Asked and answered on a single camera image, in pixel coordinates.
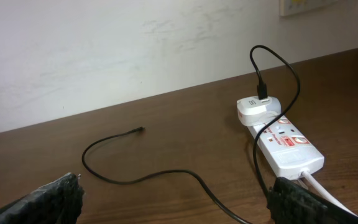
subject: wall socket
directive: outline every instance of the wall socket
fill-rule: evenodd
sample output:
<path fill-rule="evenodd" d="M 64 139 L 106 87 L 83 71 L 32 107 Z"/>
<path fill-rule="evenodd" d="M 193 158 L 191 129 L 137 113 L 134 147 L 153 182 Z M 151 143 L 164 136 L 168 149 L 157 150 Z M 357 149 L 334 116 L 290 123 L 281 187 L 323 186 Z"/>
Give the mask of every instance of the wall socket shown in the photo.
<path fill-rule="evenodd" d="M 290 16 L 323 6 L 338 0 L 280 0 L 280 16 Z"/>

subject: cable connector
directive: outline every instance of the cable connector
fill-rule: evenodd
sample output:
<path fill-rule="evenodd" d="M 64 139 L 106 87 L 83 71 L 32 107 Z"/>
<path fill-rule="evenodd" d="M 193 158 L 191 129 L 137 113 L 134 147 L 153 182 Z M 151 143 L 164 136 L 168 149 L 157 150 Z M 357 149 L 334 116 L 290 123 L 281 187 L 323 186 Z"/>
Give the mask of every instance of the cable connector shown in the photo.
<path fill-rule="evenodd" d="M 136 129 L 133 129 L 132 131 L 133 132 L 136 132 L 136 131 L 143 131 L 145 129 L 145 127 L 138 127 Z"/>
<path fill-rule="evenodd" d="M 263 100 L 267 98 L 267 86 L 263 82 L 259 82 L 259 85 L 256 86 L 258 91 L 258 98 L 259 100 Z"/>

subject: white wall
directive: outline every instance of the white wall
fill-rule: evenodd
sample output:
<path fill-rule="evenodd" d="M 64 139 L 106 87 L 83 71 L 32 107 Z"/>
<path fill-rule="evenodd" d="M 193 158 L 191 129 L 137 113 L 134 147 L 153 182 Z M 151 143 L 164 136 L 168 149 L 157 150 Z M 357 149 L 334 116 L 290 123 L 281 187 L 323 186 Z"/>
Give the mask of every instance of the white wall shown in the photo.
<path fill-rule="evenodd" d="M 357 48 L 358 0 L 289 18 L 278 0 L 0 0 L 0 132 L 253 72 L 255 44 Z"/>

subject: black cable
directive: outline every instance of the black cable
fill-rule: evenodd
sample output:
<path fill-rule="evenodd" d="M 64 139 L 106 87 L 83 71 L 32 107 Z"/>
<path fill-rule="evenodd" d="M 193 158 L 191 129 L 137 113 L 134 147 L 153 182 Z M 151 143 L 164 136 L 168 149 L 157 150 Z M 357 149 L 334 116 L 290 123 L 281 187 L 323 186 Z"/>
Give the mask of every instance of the black cable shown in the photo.
<path fill-rule="evenodd" d="M 287 108 L 285 108 L 285 110 L 280 113 L 276 118 L 274 118 L 271 122 L 269 122 L 266 126 L 264 126 L 256 135 L 255 137 L 255 140 L 254 140 L 254 145 L 253 145 L 253 157 L 254 157 L 254 164 L 255 164 L 255 171 L 257 173 L 257 178 L 258 178 L 258 181 L 259 181 L 259 184 L 265 194 L 265 196 L 267 197 L 267 194 L 268 194 L 268 191 L 267 191 L 267 188 L 266 188 L 266 185 L 265 185 L 265 182 L 263 180 L 263 177 L 262 177 L 262 174 L 260 173 L 260 170 L 259 170 L 259 166 L 258 166 L 258 162 L 257 162 L 257 158 L 256 158 L 256 147 L 257 147 L 257 143 L 258 143 L 258 140 L 259 140 L 259 137 L 260 135 L 263 133 L 263 131 L 265 131 L 270 125 L 272 125 L 274 122 L 276 122 L 278 119 L 280 119 L 291 107 L 292 105 L 294 104 L 294 102 L 296 101 L 296 99 L 298 98 L 299 96 L 299 93 L 300 93 L 300 80 L 299 80 L 299 77 L 298 75 L 296 74 L 296 72 L 294 71 L 294 69 L 291 67 L 291 65 L 286 62 L 283 58 L 281 58 L 278 54 L 276 54 L 273 50 L 271 50 L 270 48 L 266 47 L 266 46 L 263 46 L 263 45 L 256 45 L 255 47 L 253 47 L 250 51 L 250 59 L 251 59 L 251 62 L 256 70 L 256 73 L 258 75 L 258 78 L 259 78 L 259 86 L 261 84 L 264 85 L 264 88 L 266 87 L 266 85 L 263 83 L 263 80 L 262 80 L 262 77 L 260 76 L 260 71 L 258 69 L 258 67 L 256 66 L 255 62 L 254 62 L 254 59 L 252 57 L 252 53 L 253 51 L 256 49 L 256 48 L 262 48 L 262 49 L 265 49 L 267 51 L 269 51 L 270 53 L 272 53 L 274 56 L 276 56 L 278 59 L 280 59 L 288 68 L 290 68 L 290 70 L 292 71 L 292 73 L 294 74 L 295 76 L 295 79 L 296 79 L 296 82 L 297 82 L 297 92 L 296 92 L 296 95 L 294 97 L 294 99 L 291 101 L 291 103 L 287 106 Z M 231 218 L 233 218 L 235 221 L 239 222 L 239 223 L 243 223 L 243 224 L 251 224 L 250 222 L 242 219 L 241 217 L 239 217 L 238 215 L 236 215 L 235 213 L 233 213 L 232 211 L 230 211 L 230 209 L 228 209 L 226 206 L 224 206 L 222 204 L 222 202 L 220 202 L 218 200 L 218 198 L 216 198 L 216 196 L 212 193 L 212 191 L 208 188 L 208 186 L 205 184 L 204 180 L 198 175 L 196 174 L 195 172 L 191 171 L 191 170 L 182 170 L 182 169 L 177 169 L 177 170 L 164 170 L 164 171 L 160 171 L 160 172 L 156 172 L 156 173 L 153 173 L 153 174 L 149 174 L 149 175 L 146 175 L 145 177 L 141 177 L 139 179 L 136 179 L 136 180 L 131 180 L 131 181 L 117 181 L 117 180 L 112 180 L 112 179 L 109 179 L 107 177 L 104 177 L 100 174 L 98 174 L 97 172 L 95 172 L 93 169 L 91 169 L 86 161 L 85 161 L 85 155 L 86 155 L 86 152 L 88 152 L 88 150 L 96 145 L 97 143 L 100 143 L 100 142 L 103 142 L 105 140 L 108 140 L 108 139 L 112 139 L 112 138 L 116 138 L 116 137 L 119 137 L 119 136 L 124 136 L 124 135 L 127 135 L 127 134 L 130 134 L 130 133 L 134 133 L 134 132 L 137 132 L 137 131 L 142 131 L 144 130 L 144 127 L 139 127 L 139 128 L 136 128 L 136 129 L 133 129 L 131 131 L 128 131 L 126 133 L 122 133 L 122 134 L 117 134 L 117 135 L 114 135 L 114 136 L 110 136 L 110 137 L 106 137 L 104 139 L 100 139 L 92 144 L 90 144 L 85 150 L 84 152 L 82 153 L 82 164 L 85 166 L 85 168 L 93 175 L 95 175 L 97 178 L 99 179 L 102 179 L 106 182 L 109 182 L 109 183 L 112 183 L 112 184 L 118 184 L 118 185 L 127 185 L 127 184 L 136 184 L 136 183 L 139 183 L 143 180 L 147 180 L 147 179 L 150 179 L 150 178 L 153 178 L 153 177 L 156 177 L 158 175 L 161 175 L 161 174 L 170 174 L 170 173 L 186 173 L 186 174 L 190 174 L 192 175 L 202 186 L 202 188 L 204 189 L 204 191 L 208 194 L 208 196 L 212 199 L 212 201 L 221 209 L 223 210 L 226 214 L 228 214 Z"/>
<path fill-rule="evenodd" d="M 212 199 L 212 201 L 221 209 L 223 210 L 224 212 L 226 212 L 226 214 L 228 214 L 231 218 L 235 219 L 235 221 L 239 222 L 239 223 L 243 223 L 243 224 L 251 224 L 251 222 L 248 222 L 244 219 L 242 219 L 241 217 L 239 217 L 238 215 L 236 215 L 235 213 L 233 213 L 232 211 L 230 211 L 230 209 L 228 209 L 226 206 L 223 205 L 223 203 L 221 201 L 218 200 L 218 198 L 216 198 L 216 196 L 212 193 L 212 191 L 208 188 L 208 186 L 205 184 L 205 182 L 202 180 L 202 178 L 196 174 L 195 172 L 191 171 L 191 170 L 181 170 L 181 169 L 176 169 L 176 170 L 164 170 L 164 171 L 160 171 L 160 172 L 156 172 L 156 173 L 153 173 L 153 174 L 149 174 L 149 175 L 146 175 L 145 177 L 141 177 L 139 179 L 136 179 L 136 180 L 131 180 L 131 181 L 117 181 L 117 180 L 112 180 L 112 179 L 109 179 L 107 177 L 103 177 L 102 175 L 98 174 L 97 172 L 95 172 L 93 169 L 91 169 L 87 163 L 85 162 L 85 154 L 86 152 L 92 147 L 94 146 L 95 144 L 97 143 L 100 143 L 100 142 L 103 142 L 105 140 L 108 140 L 108 139 L 112 139 L 112 138 L 115 138 L 115 137 L 119 137 L 119 136 L 124 136 L 124 135 L 127 135 L 127 134 L 130 134 L 130 133 L 134 133 L 134 132 L 137 132 L 137 131 L 142 131 L 144 130 L 143 127 L 139 127 L 139 128 L 136 128 L 136 129 L 133 129 L 132 131 L 128 131 L 126 133 L 123 133 L 123 134 L 117 134 L 117 135 L 114 135 L 114 136 L 110 136 L 110 137 L 106 137 L 104 139 L 100 139 L 92 144 L 90 144 L 86 149 L 85 151 L 82 153 L 82 164 L 85 166 L 85 168 L 91 172 L 91 174 L 95 175 L 97 178 L 99 179 L 102 179 L 106 182 L 109 182 L 109 183 L 112 183 L 112 184 L 118 184 L 118 185 L 127 185 L 127 184 L 136 184 L 136 183 L 139 183 L 143 180 L 147 180 L 147 179 L 150 179 L 150 178 L 153 178 L 153 177 L 156 177 L 158 175 L 161 175 L 161 174 L 171 174 L 171 173 L 186 173 L 186 174 L 190 174 L 192 175 L 195 179 L 198 180 L 198 182 L 201 184 L 202 188 L 205 190 L 205 192 L 208 194 L 208 196 Z"/>
<path fill-rule="evenodd" d="M 277 117 L 275 117 L 271 122 L 269 122 L 268 124 L 266 124 L 255 136 L 255 140 L 254 140 L 254 145 L 253 145 L 253 148 L 252 148 L 252 154 L 253 154 L 253 157 L 254 157 L 254 164 L 255 164 L 255 171 L 256 171 L 256 174 L 257 174 L 257 178 L 258 178 L 258 181 L 259 181 L 259 184 L 260 184 L 260 187 L 262 188 L 264 194 L 265 194 L 265 197 L 267 197 L 267 194 L 268 194 L 268 190 L 266 188 L 266 185 L 265 185 L 265 182 L 264 182 L 264 179 L 262 177 L 262 174 L 260 173 L 260 170 L 259 170 L 259 166 L 258 166 L 258 161 L 257 161 L 257 158 L 256 158 L 256 148 L 257 148 L 257 144 L 258 144 L 258 140 L 259 140 L 259 137 L 260 135 L 263 133 L 263 131 L 265 131 L 270 125 L 272 125 L 274 122 L 276 122 L 277 120 L 279 120 L 283 115 L 285 115 L 286 112 L 288 112 L 288 110 L 291 109 L 292 105 L 295 103 L 296 99 L 298 98 L 299 96 L 299 92 L 301 91 L 301 82 L 299 80 L 299 77 L 298 75 L 296 74 L 296 71 L 291 67 L 291 65 L 285 61 L 283 58 L 281 58 L 281 56 L 279 56 L 278 54 L 276 54 L 276 52 L 274 52 L 272 49 L 266 47 L 266 46 L 263 46 L 263 45 L 256 45 L 255 47 L 253 47 L 249 53 L 249 57 L 251 59 L 251 62 L 256 70 L 256 74 L 258 75 L 258 78 L 259 80 L 261 81 L 262 77 L 260 76 L 260 71 L 258 69 L 258 66 L 256 66 L 255 62 L 254 62 L 254 58 L 252 57 L 252 53 L 254 52 L 255 49 L 257 48 L 261 48 L 261 49 L 265 49 L 267 50 L 268 52 L 272 53 L 274 56 L 276 56 L 276 58 L 278 58 L 279 60 L 281 60 L 292 72 L 292 74 L 294 75 L 295 79 L 296 79 L 296 85 L 297 85 L 297 91 L 296 91 L 296 94 L 295 94 L 295 97 L 292 99 L 291 103 L 287 106 L 287 108 L 285 108 L 285 110 L 283 110 L 283 112 L 281 112 Z"/>

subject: red label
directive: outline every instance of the red label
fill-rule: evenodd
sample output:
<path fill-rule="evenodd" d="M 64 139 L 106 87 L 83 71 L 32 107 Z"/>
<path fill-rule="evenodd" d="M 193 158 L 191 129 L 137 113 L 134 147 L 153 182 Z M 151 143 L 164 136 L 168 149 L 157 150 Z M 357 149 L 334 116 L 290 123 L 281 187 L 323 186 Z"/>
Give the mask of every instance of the red label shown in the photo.
<path fill-rule="evenodd" d="M 288 136 L 283 136 L 280 139 L 286 146 L 294 146 L 295 145 Z"/>

